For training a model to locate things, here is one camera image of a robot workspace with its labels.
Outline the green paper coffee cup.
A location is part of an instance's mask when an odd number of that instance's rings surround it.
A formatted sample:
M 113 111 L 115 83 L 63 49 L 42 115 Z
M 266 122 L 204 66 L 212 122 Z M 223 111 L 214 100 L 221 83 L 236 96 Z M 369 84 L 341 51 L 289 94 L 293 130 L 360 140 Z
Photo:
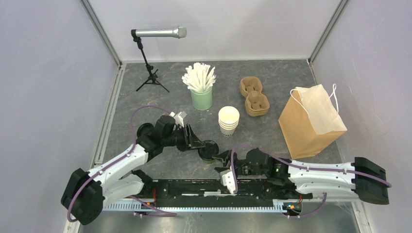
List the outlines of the green paper coffee cup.
M 212 163 L 215 162 L 215 160 L 214 160 L 214 159 L 211 159 L 211 160 L 203 160 L 203 162 L 204 162 L 205 164 L 212 164 Z

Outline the stack of white paper cups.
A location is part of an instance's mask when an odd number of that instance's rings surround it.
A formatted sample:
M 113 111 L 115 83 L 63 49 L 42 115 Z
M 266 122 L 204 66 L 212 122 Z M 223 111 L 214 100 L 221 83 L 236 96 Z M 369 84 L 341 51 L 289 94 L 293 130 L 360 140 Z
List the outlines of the stack of white paper cups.
M 240 113 L 233 106 L 225 106 L 218 112 L 218 123 L 223 136 L 230 137 L 239 123 Z

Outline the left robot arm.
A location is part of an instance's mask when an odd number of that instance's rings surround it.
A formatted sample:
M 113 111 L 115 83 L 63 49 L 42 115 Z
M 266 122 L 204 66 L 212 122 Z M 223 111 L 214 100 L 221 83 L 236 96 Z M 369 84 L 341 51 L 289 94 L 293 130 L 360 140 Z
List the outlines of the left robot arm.
M 68 221 L 87 225 L 104 207 L 124 197 L 150 196 L 153 185 L 129 172 L 152 160 L 165 147 L 176 147 L 182 152 L 206 147 L 206 142 L 194 134 L 189 124 L 177 124 L 175 119 L 176 116 L 163 115 L 156 124 L 142 124 L 137 138 L 121 154 L 97 168 L 75 170 L 61 197 L 61 204 L 68 211 Z

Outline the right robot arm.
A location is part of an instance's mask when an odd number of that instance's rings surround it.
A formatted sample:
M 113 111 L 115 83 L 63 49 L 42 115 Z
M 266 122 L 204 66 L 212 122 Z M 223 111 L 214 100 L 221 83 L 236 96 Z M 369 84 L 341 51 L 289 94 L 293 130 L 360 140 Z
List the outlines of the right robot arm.
M 264 176 L 267 182 L 280 188 L 288 199 L 304 195 L 328 193 L 338 197 L 359 197 L 360 200 L 377 205 L 388 205 L 386 171 L 364 157 L 355 157 L 353 162 L 340 164 L 305 163 L 278 158 L 255 148 L 247 152 L 245 159 L 227 150 L 213 153 L 207 160 L 218 160 L 223 167 L 216 171 L 230 193 L 240 192 L 238 176 Z

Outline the black plastic cup lid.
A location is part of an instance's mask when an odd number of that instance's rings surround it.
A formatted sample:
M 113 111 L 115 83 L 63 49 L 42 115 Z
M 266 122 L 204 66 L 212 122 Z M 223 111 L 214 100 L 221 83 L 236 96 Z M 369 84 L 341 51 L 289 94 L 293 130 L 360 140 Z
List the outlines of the black plastic cup lid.
M 215 141 L 205 140 L 203 143 L 206 147 L 198 150 L 198 155 L 202 160 L 211 160 L 213 155 L 219 154 L 219 146 Z

